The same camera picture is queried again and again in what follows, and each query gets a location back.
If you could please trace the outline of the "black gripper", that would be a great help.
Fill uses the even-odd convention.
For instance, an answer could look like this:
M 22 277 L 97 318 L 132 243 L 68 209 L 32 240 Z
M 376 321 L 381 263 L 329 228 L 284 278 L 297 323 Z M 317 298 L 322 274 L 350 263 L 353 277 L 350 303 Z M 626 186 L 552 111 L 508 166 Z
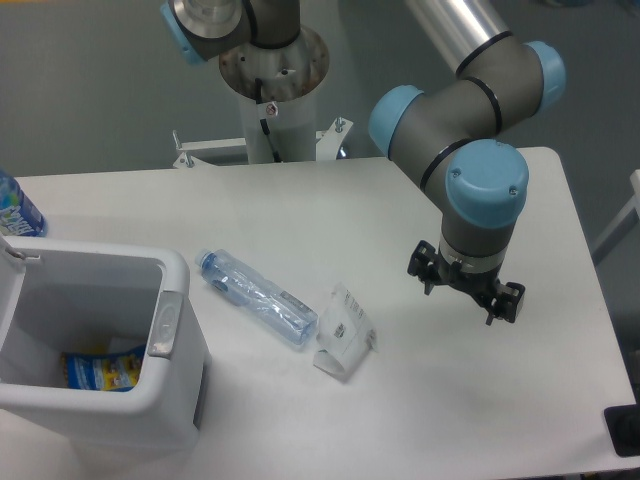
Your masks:
M 491 326 L 496 319 L 513 324 L 524 302 L 526 287 L 516 282 L 499 283 L 502 264 L 473 273 L 466 271 L 460 262 L 447 263 L 440 253 L 425 240 L 421 240 L 411 254 L 407 273 L 417 277 L 429 295 L 435 286 L 449 286 L 469 295 L 487 312 L 485 324 Z

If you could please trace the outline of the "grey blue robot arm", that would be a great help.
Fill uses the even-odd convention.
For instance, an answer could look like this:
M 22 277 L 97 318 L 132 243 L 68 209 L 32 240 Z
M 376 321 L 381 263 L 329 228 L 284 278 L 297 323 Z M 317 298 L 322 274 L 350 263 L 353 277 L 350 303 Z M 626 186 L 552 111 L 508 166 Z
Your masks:
M 490 319 L 514 322 L 525 295 L 499 273 L 522 212 L 528 166 L 498 134 L 555 103 L 566 86 L 558 52 L 521 43 L 487 1 L 412 1 L 409 9 L 455 74 L 428 95 L 396 87 L 374 106 L 368 132 L 442 215 L 437 245 L 421 242 L 409 273 L 426 290 L 469 295 Z M 312 160 L 315 116 L 306 105 L 326 77 L 323 40 L 296 1 L 166 1 L 161 15 L 181 56 L 216 60 L 244 100 L 253 163 Z

